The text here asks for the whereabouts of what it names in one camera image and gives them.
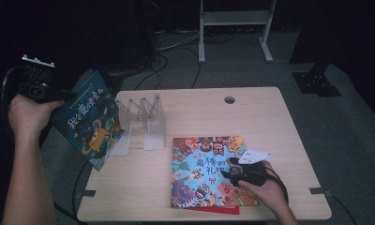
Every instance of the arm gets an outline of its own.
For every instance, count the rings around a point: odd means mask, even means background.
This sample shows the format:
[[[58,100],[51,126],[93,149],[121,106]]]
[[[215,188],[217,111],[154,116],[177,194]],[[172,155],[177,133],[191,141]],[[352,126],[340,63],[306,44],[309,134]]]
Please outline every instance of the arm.
[[[16,96],[8,109],[15,154],[3,224],[55,224],[53,197],[45,176],[38,138],[62,101],[36,104]]]
[[[269,162],[264,161],[263,164],[265,167],[273,170]],[[295,218],[295,215],[293,214],[293,211],[284,199],[283,191],[276,182],[268,179],[261,187],[251,185],[250,183],[242,180],[239,181],[238,184],[241,187],[253,192],[259,198],[259,200],[275,214],[280,224],[299,224]]]

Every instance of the hole in table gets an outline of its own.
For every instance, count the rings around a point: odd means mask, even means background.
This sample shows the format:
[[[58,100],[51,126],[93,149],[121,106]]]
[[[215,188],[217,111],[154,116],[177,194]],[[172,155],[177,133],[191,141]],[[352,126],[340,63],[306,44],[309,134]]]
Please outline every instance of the hole in table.
[[[234,97],[225,97],[225,102],[228,104],[233,104],[235,101]]]

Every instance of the wooden table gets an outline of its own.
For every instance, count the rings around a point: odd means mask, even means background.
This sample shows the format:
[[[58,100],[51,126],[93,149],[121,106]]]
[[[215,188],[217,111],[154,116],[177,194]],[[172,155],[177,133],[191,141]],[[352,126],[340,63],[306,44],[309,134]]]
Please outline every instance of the wooden table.
[[[145,130],[133,127],[129,152],[110,156],[100,172],[91,172],[78,218],[83,221],[269,220],[265,206],[242,206],[240,215],[170,207],[173,137],[240,135],[247,149],[273,153],[268,161],[289,191],[298,219],[328,219],[324,195],[312,195],[320,184],[276,87],[123,91],[117,99],[152,99],[159,93],[166,118],[166,149],[144,151]],[[228,104],[226,97],[235,102]]]

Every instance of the forearm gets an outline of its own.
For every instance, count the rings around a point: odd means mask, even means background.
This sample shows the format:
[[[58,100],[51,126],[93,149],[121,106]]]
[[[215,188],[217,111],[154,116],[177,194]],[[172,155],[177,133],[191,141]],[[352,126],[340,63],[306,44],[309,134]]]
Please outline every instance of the forearm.
[[[291,208],[286,204],[280,206],[276,210],[272,210],[273,213],[275,214],[277,221],[281,225],[295,225],[299,224],[298,221],[296,220],[295,215],[293,214],[293,211]]]
[[[15,146],[3,223],[55,224],[53,198],[37,138],[19,138]]]

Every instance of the colorful book cover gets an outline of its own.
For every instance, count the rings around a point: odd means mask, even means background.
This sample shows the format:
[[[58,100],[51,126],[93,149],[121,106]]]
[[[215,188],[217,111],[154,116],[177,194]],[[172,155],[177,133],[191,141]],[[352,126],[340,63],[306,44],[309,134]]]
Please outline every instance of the colorful book cover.
[[[76,92],[51,122],[99,171],[123,133],[118,107],[98,71]]]
[[[258,205],[255,195],[221,173],[242,171],[229,161],[246,151],[242,137],[174,138],[172,145],[171,207]]]

